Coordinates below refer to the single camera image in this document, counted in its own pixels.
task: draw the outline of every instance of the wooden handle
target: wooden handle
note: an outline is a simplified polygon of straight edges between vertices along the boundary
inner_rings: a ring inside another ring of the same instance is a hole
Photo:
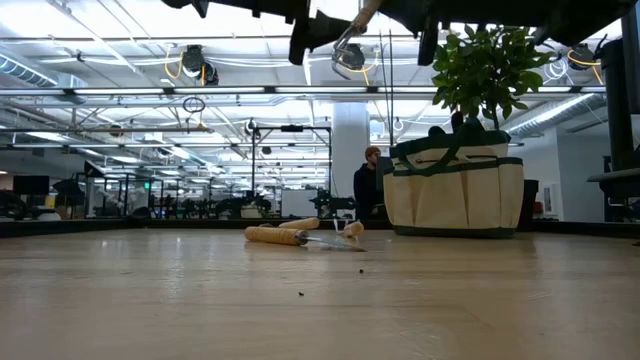
[[[371,21],[373,15],[376,14],[383,1],[384,0],[369,0],[368,3],[360,9],[358,16],[353,20],[353,24],[361,28],[367,27],[369,21]]]
[[[313,230],[317,229],[318,226],[320,226],[318,218],[308,218],[282,223],[279,227],[283,229]]]
[[[364,225],[356,221],[344,227],[344,234],[348,237],[358,236],[364,232]]]
[[[304,245],[305,240],[298,239],[299,231],[296,229],[279,229],[269,227],[249,226],[244,231],[244,237],[249,241],[265,242],[281,245]]]

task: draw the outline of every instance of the yellow cable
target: yellow cable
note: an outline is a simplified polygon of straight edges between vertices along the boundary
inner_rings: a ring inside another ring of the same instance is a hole
[[[364,75],[364,82],[367,83],[367,86],[369,86],[369,77],[367,76],[367,72],[363,71],[362,75]]]
[[[598,70],[596,69],[595,66],[591,67],[593,69],[593,73],[596,74],[596,77],[598,78],[598,82],[600,83],[600,85],[604,85],[604,83],[602,82],[602,79],[600,78],[600,74],[598,74]]]
[[[567,57],[569,58],[569,60],[573,61],[576,64],[586,65],[586,66],[598,66],[598,65],[600,65],[599,62],[586,62],[586,61],[576,60],[576,59],[571,57],[571,54],[573,54],[573,53],[574,53],[573,50],[569,50],[569,53],[567,53]]]
[[[167,75],[169,75],[170,78],[172,79],[177,79],[180,77],[180,74],[182,74],[182,56],[184,55],[184,51],[180,53],[180,63],[178,64],[178,75],[173,75],[170,71],[169,71],[169,53],[171,51],[171,47],[169,47],[167,49],[167,57],[165,58],[165,62],[164,62],[164,71],[167,73]]]

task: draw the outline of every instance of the bag handle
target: bag handle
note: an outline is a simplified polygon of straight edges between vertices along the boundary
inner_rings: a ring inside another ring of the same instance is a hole
[[[398,161],[400,162],[400,164],[404,165],[407,169],[419,175],[431,176],[433,174],[442,172],[447,167],[447,165],[449,165],[451,161],[457,159],[458,150],[460,150],[460,148],[462,147],[462,144],[464,144],[465,141],[474,133],[474,130],[476,129],[475,129],[475,126],[473,126],[473,124],[470,124],[470,123],[462,124],[462,126],[460,127],[460,130],[456,134],[456,137],[453,141],[453,145],[449,147],[447,152],[444,154],[442,158],[440,158],[440,160],[436,161],[433,165],[427,168],[418,169],[407,159],[407,154],[404,154],[404,153],[398,154]]]

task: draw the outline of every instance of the monitor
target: monitor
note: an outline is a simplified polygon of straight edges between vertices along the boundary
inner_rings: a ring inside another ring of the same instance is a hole
[[[14,176],[13,192],[18,195],[49,195],[48,176]]]

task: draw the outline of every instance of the white wall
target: white wall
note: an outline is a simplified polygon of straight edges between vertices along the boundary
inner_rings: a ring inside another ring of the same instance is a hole
[[[557,213],[563,220],[562,188],[560,185],[560,162],[558,158],[558,137],[556,129],[549,129],[539,138],[527,138],[525,146],[510,148],[509,156],[522,158],[524,178],[538,180],[536,201],[542,201],[542,189],[545,185],[558,185]]]
[[[596,131],[558,132],[564,220],[604,222],[604,193],[587,179],[604,172],[603,156],[610,155],[606,125]]]

